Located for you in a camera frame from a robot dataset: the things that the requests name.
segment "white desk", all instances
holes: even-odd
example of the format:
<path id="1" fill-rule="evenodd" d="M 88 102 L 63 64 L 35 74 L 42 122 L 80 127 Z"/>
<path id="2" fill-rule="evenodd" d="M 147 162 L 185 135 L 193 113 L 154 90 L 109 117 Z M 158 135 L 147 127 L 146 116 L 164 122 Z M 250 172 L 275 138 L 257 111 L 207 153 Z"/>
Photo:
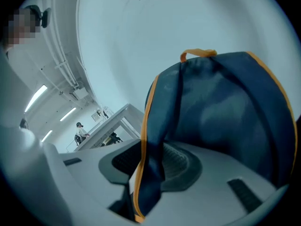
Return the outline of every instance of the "white desk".
<path id="1" fill-rule="evenodd" d="M 121 126 L 133 139 L 140 138 L 143 113 L 131 104 L 126 104 L 114 113 L 98 128 L 93 128 L 87 137 L 74 151 L 98 148 L 102 142 Z"/>

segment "orange handle loop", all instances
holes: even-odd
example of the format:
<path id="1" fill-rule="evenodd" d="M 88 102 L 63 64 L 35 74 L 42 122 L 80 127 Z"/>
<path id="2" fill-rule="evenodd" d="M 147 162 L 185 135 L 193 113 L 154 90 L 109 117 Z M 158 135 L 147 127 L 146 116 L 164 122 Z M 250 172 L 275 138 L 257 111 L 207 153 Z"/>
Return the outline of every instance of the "orange handle loop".
<path id="1" fill-rule="evenodd" d="M 199 48 L 187 49 L 180 56 L 181 63 L 184 63 L 187 61 L 187 59 L 186 59 L 187 54 L 192 54 L 192 55 L 196 55 L 196 56 L 200 56 L 200 57 L 210 57 L 210 56 L 217 55 L 217 52 L 212 49 L 207 49 L 207 50 L 202 50 Z"/>

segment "backpack strap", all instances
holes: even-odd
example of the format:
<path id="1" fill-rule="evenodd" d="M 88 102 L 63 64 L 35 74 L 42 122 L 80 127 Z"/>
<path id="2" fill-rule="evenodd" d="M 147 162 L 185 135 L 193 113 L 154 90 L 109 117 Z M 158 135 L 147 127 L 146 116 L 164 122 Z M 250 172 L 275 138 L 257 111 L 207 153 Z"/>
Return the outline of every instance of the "backpack strap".
<path id="1" fill-rule="evenodd" d="M 297 126 L 288 97 L 271 70 L 252 52 L 210 57 L 241 83 L 264 115 L 276 150 L 277 187 L 288 183 L 297 152 Z"/>
<path id="2" fill-rule="evenodd" d="M 158 75 L 149 91 L 141 128 L 141 161 L 137 168 L 134 207 L 138 216 L 145 215 L 161 197 L 164 181 L 162 166 L 163 141 L 174 120 L 181 64 Z"/>

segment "orange trim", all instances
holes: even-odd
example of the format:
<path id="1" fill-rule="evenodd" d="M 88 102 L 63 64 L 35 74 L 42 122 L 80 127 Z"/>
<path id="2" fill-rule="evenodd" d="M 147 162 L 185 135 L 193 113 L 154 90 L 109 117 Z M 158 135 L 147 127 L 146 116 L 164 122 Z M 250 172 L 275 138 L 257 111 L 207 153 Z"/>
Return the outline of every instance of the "orange trim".
<path id="1" fill-rule="evenodd" d="M 199 48 L 187 49 L 180 56 L 181 63 L 184 63 L 184 62 L 187 61 L 187 59 L 186 59 L 187 54 L 192 54 L 192 55 L 196 55 L 196 56 L 199 56 L 199 57 L 210 57 L 210 56 L 217 55 L 217 52 L 215 50 L 212 50 L 212 49 L 207 49 L 207 50 L 202 50 L 202 49 L 199 49 Z"/>
<path id="2" fill-rule="evenodd" d="M 290 113 L 291 113 L 291 117 L 292 117 L 292 120 L 293 120 L 293 127 L 294 127 L 294 131 L 295 131 L 295 154 L 294 154 L 294 160 L 293 160 L 293 168 L 295 166 L 295 162 L 296 162 L 296 155 L 297 155 L 297 147 L 298 147 L 298 133 L 297 133 L 297 124 L 296 124 L 296 121 L 295 121 L 295 118 L 293 116 L 293 110 L 292 110 L 292 107 L 291 107 L 291 104 L 290 104 L 290 101 L 288 100 L 288 97 L 287 97 L 287 94 L 285 92 L 285 90 L 283 89 L 282 85 L 280 84 L 279 80 L 277 80 L 276 76 L 273 74 L 273 72 L 255 55 L 253 54 L 252 52 L 250 51 L 247 51 L 247 53 L 253 58 L 256 60 L 256 62 L 266 70 L 266 72 L 268 72 L 268 74 L 270 75 L 270 77 L 275 81 L 275 83 L 278 85 L 280 91 L 282 92 L 285 100 L 286 100 L 286 103 L 287 103 L 287 107 L 288 109 L 290 110 Z"/>
<path id="3" fill-rule="evenodd" d="M 135 214 L 135 221 L 136 221 L 137 223 L 143 223 L 144 218 L 142 218 L 142 217 L 140 217 L 140 216 L 138 216 L 138 215 Z"/>
<path id="4" fill-rule="evenodd" d="M 147 105 L 145 108 L 145 113 L 142 121 L 142 127 L 141 127 L 141 160 L 138 164 L 138 169 L 137 169 L 137 174 L 136 174 L 136 179 L 135 179 L 135 187 L 134 187 L 134 196 L 133 196 L 133 201 L 134 201 L 134 207 L 136 209 L 136 212 L 138 213 L 138 216 L 142 217 L 143 219 L 145 216 L 141 213 L 140 208 L 139 208 L 139 203 L 138 203 L 138 194 L 139 194 L 139 189 L 140 189 L 140 184 L 141 184 L 141 179 L 142 179 L 142 174 L 143 174 L 143 168 L 144 168 L 144 163 L 145 163 L 145 157 L 146 157 L 146 142 L 147 142 L 147 119 L 149 117 L 149 113 L 151 110 L 151 103 L 154 98 L 155 94 L 155 88 L 156 84 L 158 81 L 159 75 L 156 76 L 153 85 L 150 89 L 150 94 L 149 98 L 147 100 Z"/>

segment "fluorescent light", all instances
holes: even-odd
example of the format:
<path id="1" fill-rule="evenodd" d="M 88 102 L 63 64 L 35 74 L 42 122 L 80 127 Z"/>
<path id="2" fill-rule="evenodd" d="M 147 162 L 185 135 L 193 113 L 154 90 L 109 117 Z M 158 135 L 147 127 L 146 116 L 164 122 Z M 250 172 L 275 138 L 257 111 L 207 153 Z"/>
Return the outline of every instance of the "fluorescent light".
<path id="1" fill-rule="evenodd" d="M 72 110 L 70 110 L 66 115 L 63 116 L 62 119 L 60 119 L 60 121 L 63 121 L 68 115 L 70 115 L 72 112 L 74 112 L 76 110 L 76 108 L 74 107 Z"/>
<path id="2" fill-rule="evenodd" d="M 29 104 L 27 105 L 27 108 L 25 109 L 25 112 L 28 111 L 28 109 L 32 106 L 32 104 L 40 97 L 43 92 L 47 90 L 47 87 L 43 85 L 32 97 Z"/>
<path id="3" fill-rule="evenodd" d="M 52 131 L 50 130 L 50 131 L 44 136 L 44 138 L 42 139 L 42 142 L 45 141 L 45 139 L 50 135 L 51 132 L 52 132 Z"/>

